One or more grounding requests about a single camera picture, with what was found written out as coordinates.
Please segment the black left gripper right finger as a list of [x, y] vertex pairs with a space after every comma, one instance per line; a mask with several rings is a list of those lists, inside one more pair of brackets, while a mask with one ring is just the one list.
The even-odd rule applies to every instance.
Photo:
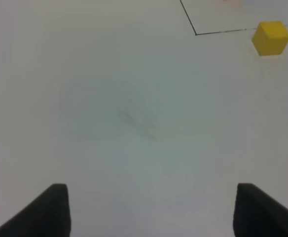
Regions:
[[233, 214], [236, 237], [288, 237], [288, 209], [251, 183], [239, 183]]

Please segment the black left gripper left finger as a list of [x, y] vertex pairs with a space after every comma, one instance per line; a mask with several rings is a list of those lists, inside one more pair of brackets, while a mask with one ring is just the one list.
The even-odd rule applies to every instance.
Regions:
[[53, 184], [0, 226], [0, 237], [69, 237], [72, 222], [66, 184]]

